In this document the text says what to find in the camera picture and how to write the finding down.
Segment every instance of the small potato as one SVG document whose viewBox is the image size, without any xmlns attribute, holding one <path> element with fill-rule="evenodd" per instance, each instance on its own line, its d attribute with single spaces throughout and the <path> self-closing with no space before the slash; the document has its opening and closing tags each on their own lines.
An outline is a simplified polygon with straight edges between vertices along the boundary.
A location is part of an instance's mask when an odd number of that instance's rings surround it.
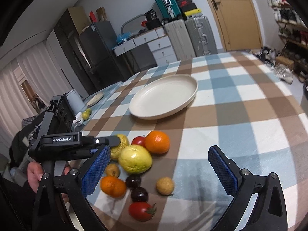
<svg viewBox="0 0 308 231">
<path fill-rule="evenodd" d="M 105 169 L 105 173 L 108 176 L 114 176 L 114 177 L 119 177 L 120 175 L 120 170 L 118 168 L 118 166 L 114 163 L 108 164 L 106 169 Z"/>
<path fill-rule="evenodd" d="M 156 182 L 156 190 L 162 195 L 170 195 L 174 191 L 174 181 L 169 177 L 160 178 Z"/>
</svg>

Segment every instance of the small plate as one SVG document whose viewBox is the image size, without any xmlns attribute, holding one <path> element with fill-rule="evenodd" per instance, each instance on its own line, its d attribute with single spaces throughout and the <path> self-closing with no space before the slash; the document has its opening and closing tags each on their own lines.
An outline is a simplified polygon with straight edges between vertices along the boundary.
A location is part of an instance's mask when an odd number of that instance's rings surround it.
<svg viewBox="0 0 308 231">
<path fill-rule="evenodd" d="M 97 93 L 95 96 L 93 96 L 90 101 L 87 102 L 87 107 L 92 107 L 96 103 L 98 103 L 104 96 L 103 92 Z"/>
<path fill-rule="evenodd" d="M 142 88 L 131 100 L 129 111 L 141 119 L 161 119 L 185 108 L 196 96 L 198 82 L 186 74 L 170 75 Z"/>
</svg>

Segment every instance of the gray suitcase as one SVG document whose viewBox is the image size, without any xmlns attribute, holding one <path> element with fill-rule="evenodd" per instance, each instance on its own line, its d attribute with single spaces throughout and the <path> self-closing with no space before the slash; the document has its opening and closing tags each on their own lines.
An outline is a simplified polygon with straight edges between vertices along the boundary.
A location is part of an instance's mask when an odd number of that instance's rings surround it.
<svg viewBox="0 0 308 231">
<path fill-rule="evenodd" d="M 164 25 L 174 52 L 179 61 L 196 57 L 184 20 L 176 20 Z"/>
<path fill-rule="evenodd" d="M 197 56 L 217 54 L 214 35 L 207 17 L 189 18 L 185 24 Z"/>
</svg>

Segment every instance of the white curtain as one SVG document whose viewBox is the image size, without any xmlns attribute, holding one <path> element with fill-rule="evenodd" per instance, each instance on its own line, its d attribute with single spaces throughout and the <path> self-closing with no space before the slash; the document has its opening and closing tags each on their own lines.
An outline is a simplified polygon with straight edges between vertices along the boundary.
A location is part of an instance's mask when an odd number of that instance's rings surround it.
<svg viewBox="0 0 308 231">
<path fill-rule="evenodd" d="M 0 71 L 0 153 L 9 148 L 18 131 L 22 119 L 36 115 L 21 86 L 14 70 L 18 64 L 10 62 Z"/>
<path fill-rule="evenodd" d="M 53 96 L 71 90 L 68 81 L 60 76 L 43 42 L 27 49 L 15 60 L 32 89 L 46 105 Z"/>
</svg>

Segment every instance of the white drawer cabinet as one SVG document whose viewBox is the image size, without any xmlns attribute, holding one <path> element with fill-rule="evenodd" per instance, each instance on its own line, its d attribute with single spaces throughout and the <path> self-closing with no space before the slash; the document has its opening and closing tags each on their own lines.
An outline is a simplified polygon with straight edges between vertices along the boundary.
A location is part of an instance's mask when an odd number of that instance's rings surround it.
<svg viewBox="0 0 308 231">
<path fill-rule="evenodd" d="M 155 30 L 152 30 L 148 33 L 142 34 L 141 36 L 134 38 L 134 43 L 136 44 L 136 46 L 140 46 L 149 41 L 153 41 L 156 38 L 158 38 L 157 33 Z"/>
<path fill-rule="evenodd" d="M 155 41 L 149 42 L 147 44 L 151 50 L 151 52 L 158 50 L 158 49 L 163 49 L 165 47 L 171 46 L 171 42 L 169 40 L 168 36 L 159 38 Z"/>
<path fill-rule="evenodd" d="M 117 46 L 113 52 L 116 56 L 122 55 L 123 53 L 135 48 L 136 45 L 133 40 L 129 40 L 121 44 L 120 46 Z"/>
<path fill-rule="evenodd" d="M 158 66 L 164 66 L 164 65 L 168 65 L 170 63 L 176 62 L 176 61 L 177 61 L 177 57 L 175 55 L 170 55 L 170 56 L 157 59 L 156 64 Z"/>
<path fill-rule="evenodd" d="M 163 37 L 163 36 L 166 35 L 165 30 L 164 30 L 163 27 L 157 29 L 157 30 L 156 30 L 156 33 L 157 33 L 158 37 Z"/>
<path fill-rule="evenodd" d="M 152 52 L 152 54 L 153 54 L 155 60 L 159 59 L 159 58 L 166 57 L 166 56 L 175 55 L 172 46 L 165 47 L 165 48 L 159 49 L 159 50 L 155 50 L 154 52 Z"/>
</svg>

